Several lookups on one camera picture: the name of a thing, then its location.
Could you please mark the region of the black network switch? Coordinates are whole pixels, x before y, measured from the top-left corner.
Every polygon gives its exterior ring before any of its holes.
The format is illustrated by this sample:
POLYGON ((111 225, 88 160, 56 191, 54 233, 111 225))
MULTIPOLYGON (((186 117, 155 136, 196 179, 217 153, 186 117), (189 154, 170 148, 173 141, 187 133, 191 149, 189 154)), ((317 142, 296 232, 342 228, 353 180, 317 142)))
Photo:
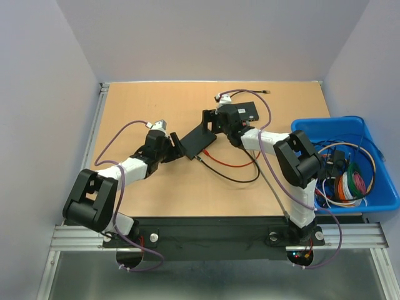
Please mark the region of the black network switch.
POLYGON ((237 103, 235 107, 240 115, 241 121, 253 122, 259 120, 259 114, 253 101, 237 103))

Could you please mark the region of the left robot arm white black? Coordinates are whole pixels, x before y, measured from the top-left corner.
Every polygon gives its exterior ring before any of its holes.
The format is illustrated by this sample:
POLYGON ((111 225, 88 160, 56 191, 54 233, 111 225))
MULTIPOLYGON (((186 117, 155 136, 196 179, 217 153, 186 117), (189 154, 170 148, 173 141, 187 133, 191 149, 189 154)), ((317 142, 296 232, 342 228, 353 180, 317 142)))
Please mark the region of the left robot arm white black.
POLYGON ((125 161, 99 171, 83 169, 62 210, 64 219, 97 233, 115 233, 114 223, 122 222, 117 238, 125 246, 139 240, 139 231, 133 227, 132 218, 115 216, 117 193, 136 181, 148 178, 160 163, 168 163, 184 156, 183 145, 175 132, 167 135, 160 129, 151 129, 145 143, 125 161))

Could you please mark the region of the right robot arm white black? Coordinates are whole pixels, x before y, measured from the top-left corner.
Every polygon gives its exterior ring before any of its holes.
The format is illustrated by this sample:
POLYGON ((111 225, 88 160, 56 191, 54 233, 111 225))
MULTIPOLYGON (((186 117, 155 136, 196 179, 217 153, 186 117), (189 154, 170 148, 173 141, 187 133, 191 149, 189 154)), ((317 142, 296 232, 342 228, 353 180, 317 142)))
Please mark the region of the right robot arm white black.
POLYGON ((208 124, 212 133, 225 134, 234 147, 262 154, 279 187, 292 200, 288 212, 289 240, 301 244, 309 239, 316 227, 314 190, 323 161, 306 133, 275 133, 250 126, 233 104, 204 110, 201 125, 207 129, 208 124))

